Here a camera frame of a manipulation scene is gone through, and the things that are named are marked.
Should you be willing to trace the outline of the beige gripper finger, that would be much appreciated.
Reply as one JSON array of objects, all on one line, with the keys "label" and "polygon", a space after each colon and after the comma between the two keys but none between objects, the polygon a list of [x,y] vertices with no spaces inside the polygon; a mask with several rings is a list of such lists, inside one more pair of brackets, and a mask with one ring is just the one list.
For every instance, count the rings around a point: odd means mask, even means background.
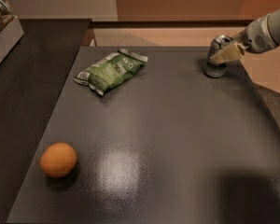
[{"label": "beige gripper finger", "polygon": [[214,65],[236,61],[243,58],[245,48],[238,42],[231,42],[223,49],[217,51],[210,57],[210,62]]}]

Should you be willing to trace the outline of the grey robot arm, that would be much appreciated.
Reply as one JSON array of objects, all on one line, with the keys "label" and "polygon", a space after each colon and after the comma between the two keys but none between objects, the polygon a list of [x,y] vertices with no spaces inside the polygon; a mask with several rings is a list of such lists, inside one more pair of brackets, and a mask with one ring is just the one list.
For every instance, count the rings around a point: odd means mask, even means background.
[{"label": "grey robot arm", "polygon": [[280,46],[280,9],[250,22],[229,45],[211,55],[214,65],[242,59],[246,52],[261,54]]}]

